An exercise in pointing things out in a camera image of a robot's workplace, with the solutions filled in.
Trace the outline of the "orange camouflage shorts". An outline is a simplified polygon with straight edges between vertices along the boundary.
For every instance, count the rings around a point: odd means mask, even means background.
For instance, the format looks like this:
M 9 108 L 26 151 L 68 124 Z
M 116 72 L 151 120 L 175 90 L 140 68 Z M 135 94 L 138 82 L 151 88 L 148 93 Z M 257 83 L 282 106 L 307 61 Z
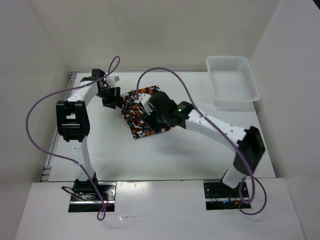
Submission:
M 136 90 L 131 90 L 122 94 L 120 101 L 121 115 L 128 124 L 135 140 L 164 133 L 173 128 L 172 125 L 165 124 L 160 130 L 153 130 L 143 121 L 142 114 L 144 113 L 144 108 L 136 99 Z

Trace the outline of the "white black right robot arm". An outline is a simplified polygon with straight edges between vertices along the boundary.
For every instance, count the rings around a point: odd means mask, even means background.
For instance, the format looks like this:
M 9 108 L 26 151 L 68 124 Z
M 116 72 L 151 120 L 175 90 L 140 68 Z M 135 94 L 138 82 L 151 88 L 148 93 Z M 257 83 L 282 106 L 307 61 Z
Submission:
M 255 172 L 265 153 L 261 133 L 254 126 L 246 129 L 226 123 L 196 109 L 187 101 L 176 104 L 163 91 L 152 95 L 142 93 L 138 100 L 144 108 L 142 119 L 152 130 L 159 131 L 166 125 L 181 127 L 203 134 L 235 153 L 231 167 L 219 184 L 219 191 L 225 197 L 232 196 L 239 183 Z

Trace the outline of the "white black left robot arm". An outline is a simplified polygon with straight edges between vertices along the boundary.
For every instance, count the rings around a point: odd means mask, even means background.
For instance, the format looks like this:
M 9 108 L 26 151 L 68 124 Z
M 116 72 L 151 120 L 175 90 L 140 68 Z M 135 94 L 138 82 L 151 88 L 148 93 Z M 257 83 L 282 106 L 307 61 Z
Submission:
M 92 167 L 88 150 L 90 120 L 87 106 L 94 97 L 108 108 L 121 107 L 118 76 L 107 76 L 101 69 L 93 69 L 91 76 L 84 77 L 80 86 L 66 100 L 56 103 L 57 131 L 67 143 L 76 166 L 73 191 L 94 200 L 100 194 L 96 172 Z

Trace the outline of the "white plastic basket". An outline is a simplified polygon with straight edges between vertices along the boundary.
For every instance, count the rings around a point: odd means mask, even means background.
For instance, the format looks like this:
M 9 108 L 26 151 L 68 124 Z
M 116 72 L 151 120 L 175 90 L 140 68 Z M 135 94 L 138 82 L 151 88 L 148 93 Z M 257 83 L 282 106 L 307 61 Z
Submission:
M 252 104 L 261 99 L 258 83 L 246 57 L 208 56 L 206 67 L 216 106 L 233 108 Z

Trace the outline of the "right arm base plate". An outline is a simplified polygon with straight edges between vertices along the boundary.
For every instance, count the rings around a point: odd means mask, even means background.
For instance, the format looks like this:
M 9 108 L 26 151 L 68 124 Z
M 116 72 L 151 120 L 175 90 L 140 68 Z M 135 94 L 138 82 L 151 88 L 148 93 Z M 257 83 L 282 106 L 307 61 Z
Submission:
M 246 201 L 249 199 L 246 183 L 241 188 L 240 184 L 236 188 L 230 188 L 219 180 L 207 180 L 203 182 L 203 188 L 207 211 L 238 209 L 242 202 L 239 190 Z

